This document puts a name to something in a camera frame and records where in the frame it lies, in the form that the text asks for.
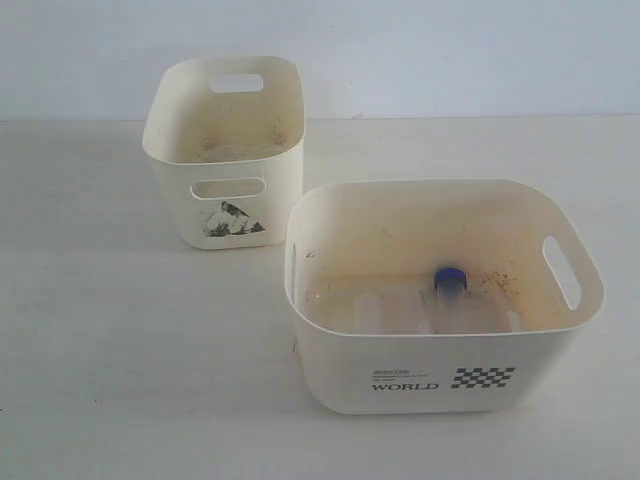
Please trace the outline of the clear bottle blue cap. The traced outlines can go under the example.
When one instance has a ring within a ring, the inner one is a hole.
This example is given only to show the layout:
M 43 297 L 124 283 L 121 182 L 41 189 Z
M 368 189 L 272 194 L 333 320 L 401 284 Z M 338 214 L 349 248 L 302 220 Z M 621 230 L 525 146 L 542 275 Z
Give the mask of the clear bottle blue cap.
M 433 278 L 433 329 L 436 334 L 469 334 L 468 284 L 463 270 L 445 266 Z

